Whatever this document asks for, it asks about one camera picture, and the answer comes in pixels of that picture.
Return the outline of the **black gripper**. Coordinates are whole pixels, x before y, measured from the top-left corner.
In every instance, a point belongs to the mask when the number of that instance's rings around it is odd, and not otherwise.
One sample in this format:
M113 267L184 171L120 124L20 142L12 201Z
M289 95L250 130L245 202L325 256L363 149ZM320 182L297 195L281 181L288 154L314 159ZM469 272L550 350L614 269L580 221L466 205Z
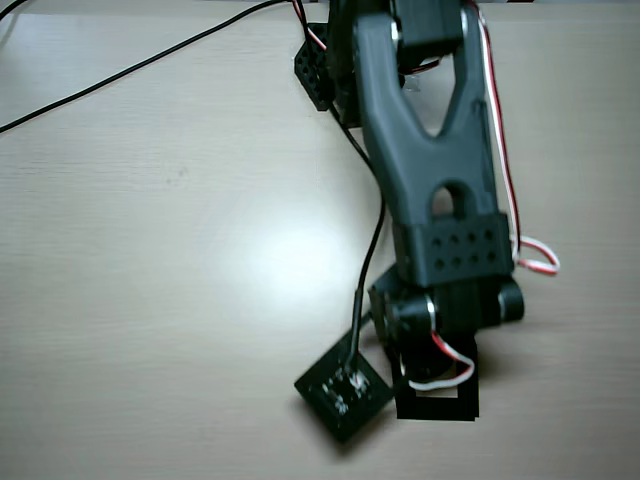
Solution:
M376 334L395 382L413 388L441 388L453 361L432 338L429 297L388 269L368 290Z

